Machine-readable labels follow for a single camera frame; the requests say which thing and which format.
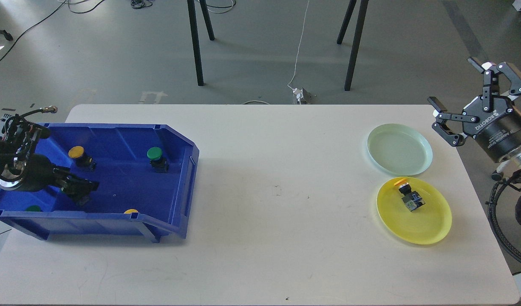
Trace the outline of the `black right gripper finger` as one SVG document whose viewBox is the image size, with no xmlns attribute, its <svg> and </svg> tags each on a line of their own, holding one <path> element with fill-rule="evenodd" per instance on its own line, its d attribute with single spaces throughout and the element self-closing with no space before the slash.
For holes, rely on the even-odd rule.
<svg viewBox="0 0 521 306">
<path fill-rule="evenodd" d="M 437 97 L 428 97 L 428 102 L 435 109 L 433 116 L 435 122 L 432 124 L 432 129 L 437 132 L 451 147 L 460 147 L 465 144 L 467 135 L 464 133 L 455 133 L 447 122 L 462 122 L 462 123 L 476 123 L 478 117 L 467 116 L 465 114 L 453 114 L 447 112 L 447 108 L 437 99 Z"/>
<path fill-rule="evenodd" d="M 502 62 L 494 64 L 493 62 L 480 62 L 469 57 L 467 61 L 483 75 L 483 87 L 480 95 L 482 102 L 482 110 L 494 110 L 496 99 L 505 99 L 513 102 L 517 97 L 521 96 L 521 71 L 513 64 Z M 503 75 L 510 81 L 510 89 L 507 95 L 500 93 L 499 76 Z"/>
</svg>

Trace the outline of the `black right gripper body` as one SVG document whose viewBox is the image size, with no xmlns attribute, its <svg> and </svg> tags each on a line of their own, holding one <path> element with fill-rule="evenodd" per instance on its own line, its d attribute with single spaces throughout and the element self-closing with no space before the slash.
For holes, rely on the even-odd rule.
<svg viewBox="0 0 521 306">
<path fill-rule="evenodd" d="M 474 122 L 464 122 L 463 132 L 476 143 L 495 163 L 511 159 L 516 149 L 521 149 L 521 112 L 514 109 L 507 96 L 493 99 L 493 111 L 484 111 L 480 97 L 470 102 L 463 112 L 474 116 Z"/>
</svg>

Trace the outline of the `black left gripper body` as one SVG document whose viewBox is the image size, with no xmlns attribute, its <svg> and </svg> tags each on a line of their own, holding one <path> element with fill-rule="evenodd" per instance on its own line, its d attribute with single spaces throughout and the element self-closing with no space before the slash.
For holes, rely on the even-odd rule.
<svg viewBox="0 0 521 306">
<path fill-rule="evenodd" d="M 58 181 L 65 179 L 69 173 L 68 167 L 51 162 L 45 155 L 34 154 L 26 163 L 21 176 L 5 170 L 3 178 L 0 178 L 0 187 L 4 190 L 37 192 L 47 186 L 57 187 Z"/>
</svg>

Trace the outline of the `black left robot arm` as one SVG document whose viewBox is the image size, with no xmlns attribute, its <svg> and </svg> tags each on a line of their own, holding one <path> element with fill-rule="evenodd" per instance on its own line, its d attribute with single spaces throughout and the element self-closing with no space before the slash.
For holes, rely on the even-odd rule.
<svg viewBox="0 0 521 306">
<path fill-rule="evenodd" d="M 56 113 L 55 106 L 15 114 L 4 121 L 0 132 L 0 187 L 17 192 L 39 192 L 48 186 L 58 188 L 79 206 L 99 188 L 99 182 L 81 178 L 70 168 L 56 165 L 35 153 L 41 139 L 48 139 L 48 127 L 26 120 L 35 113 Z"/>
</svg>

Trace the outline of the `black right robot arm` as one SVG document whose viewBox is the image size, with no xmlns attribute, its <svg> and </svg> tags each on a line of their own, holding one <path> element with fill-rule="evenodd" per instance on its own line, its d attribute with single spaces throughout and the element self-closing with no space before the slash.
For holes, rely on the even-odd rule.
<svg viewBox="0 0 521 306">
<path fill-rule="evenodd" d="M 450 146 L 460 147 L 472 138 L 494 163 L 514 162 L 516 171 L 505 178 L 494 172 L 495 184 L 486 202 L 488 221 L 502 248 L 521 263 L 521 252 L 509 242 L 497 220 L 498 200 L 507 187 L 521 194 L 521 112 L 515 108 L 515 99 L 521 96 L 521 72 L 511 63 L 480 63 L 474 57 L 468 62 L 482 74 L 480 95 L 460 113 L 450 113 L 436 97 L 428 101 L 435 109 L 432 129 Z M 521 195 L 515 204 L 515 220 L 521 226 Z"/>
</svg>

